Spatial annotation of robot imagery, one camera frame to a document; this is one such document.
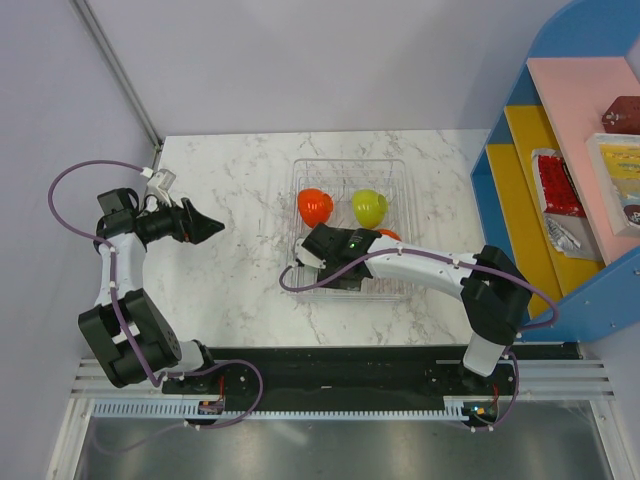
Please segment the lime green bowl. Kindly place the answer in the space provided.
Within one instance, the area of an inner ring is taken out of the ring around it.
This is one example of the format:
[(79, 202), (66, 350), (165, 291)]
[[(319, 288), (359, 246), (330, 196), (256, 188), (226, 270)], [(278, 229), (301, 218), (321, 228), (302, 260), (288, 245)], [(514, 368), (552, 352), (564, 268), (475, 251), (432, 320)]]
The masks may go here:
[(366, 229), (375, 229), (388, 212), (386, 197), (371, 189), (357, 190), (352, 196), (352, 209), (358, 223)]

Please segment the white wire dish rack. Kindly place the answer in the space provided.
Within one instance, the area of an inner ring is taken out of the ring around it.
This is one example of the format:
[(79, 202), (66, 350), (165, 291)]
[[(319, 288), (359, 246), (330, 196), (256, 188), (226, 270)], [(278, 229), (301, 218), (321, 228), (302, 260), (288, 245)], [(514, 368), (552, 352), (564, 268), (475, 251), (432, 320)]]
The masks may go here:
[[(328, 225), (355, 230), (360, 227), (352, 207), (352, 197), (358, 190), (369, 189), (385, 196), (388, 211), (380, 224), (397, 234), (404, 242), (414, 240), (414, 208), (410, 199), (407, 168), (400, 159), (298, 159), (292, 167), (291, 201), (287, 256), (288, 264), (295, 260), (294, 246), (310, 232), (298, 207), (298, 193), (316, 188), (328, 194), (334, 209)], [(413, 293), (413, 286), (396, 279), (365, 279), (358, 291), (320, 288), (292, 295), (299, 302), (331, 301), (401, 301)]]

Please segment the orange bowl front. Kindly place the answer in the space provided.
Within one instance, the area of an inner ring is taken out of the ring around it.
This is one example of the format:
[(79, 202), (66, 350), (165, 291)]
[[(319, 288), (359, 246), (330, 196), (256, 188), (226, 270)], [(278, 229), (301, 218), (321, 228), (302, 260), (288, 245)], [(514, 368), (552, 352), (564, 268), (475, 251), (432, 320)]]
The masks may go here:
[(397, 235), (395, 232), (388, 230), (388, 229), (378, 229), (377, 232), (381, 233), (382, 235), (388, 236), (390, 238), (393, 238), (394, 240), (397, 241), (402, 241), (402, 239), (400, 238), (399, 235)]

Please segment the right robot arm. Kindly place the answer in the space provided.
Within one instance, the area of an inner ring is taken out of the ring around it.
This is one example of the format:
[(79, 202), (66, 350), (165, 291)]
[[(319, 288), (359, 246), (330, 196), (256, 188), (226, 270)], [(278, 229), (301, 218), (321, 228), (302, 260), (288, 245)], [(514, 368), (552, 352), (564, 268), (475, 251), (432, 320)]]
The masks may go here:
[(295, 262), (317, 273), (310, 290), (327, 287), (358, 291), (365, 279), (399, 280), (461, 301), (472, 329), (458, 368), (467, 392), (483, 392), (520, 329), (532, 297), (524, 276), (499, 248), (477, 254), (433, 251), (374, 230), (318, 224), (296, 241)]

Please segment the orange bowl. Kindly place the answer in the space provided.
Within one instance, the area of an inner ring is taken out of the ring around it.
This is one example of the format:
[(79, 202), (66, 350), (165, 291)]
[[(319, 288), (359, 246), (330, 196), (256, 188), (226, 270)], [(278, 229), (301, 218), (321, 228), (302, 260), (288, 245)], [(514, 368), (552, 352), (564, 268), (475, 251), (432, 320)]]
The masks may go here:
[(381, 233), (382, 235), (388, 236), (390, 238), (393, 238), (394, 240), (397, 241), (402, 241), (402, 239), (400, 238), (399, 235), (397, 235), (395, 232), (388, 230), (388, 229), (378, 229), (377, 232)]
[(322, 190), (307, 188), (298, 192), (297, 208), (303, 222), (310, 228), (327, 223), (333, 213), (332, 197)]

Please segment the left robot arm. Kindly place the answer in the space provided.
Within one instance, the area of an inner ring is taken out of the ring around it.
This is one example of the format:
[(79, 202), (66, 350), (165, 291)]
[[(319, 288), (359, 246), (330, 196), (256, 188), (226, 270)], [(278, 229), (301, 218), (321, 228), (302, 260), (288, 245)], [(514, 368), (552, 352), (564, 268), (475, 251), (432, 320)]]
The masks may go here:
[(219, 382), (218, 367), (201, 342), (178, 339), (144, 289), (143, 266), (150, 243), (171, 238), (197, 245), (225, 225), (187, 198), (149, 212), (133, 190), (119, 188), (99, 195), (98, 202), (103, 216), (94, 247), (102, 260), (101, 287), (94, 307), (78, 318), (96, 360), (117, 388), (185, 373), (196, 392), (211, 392)]

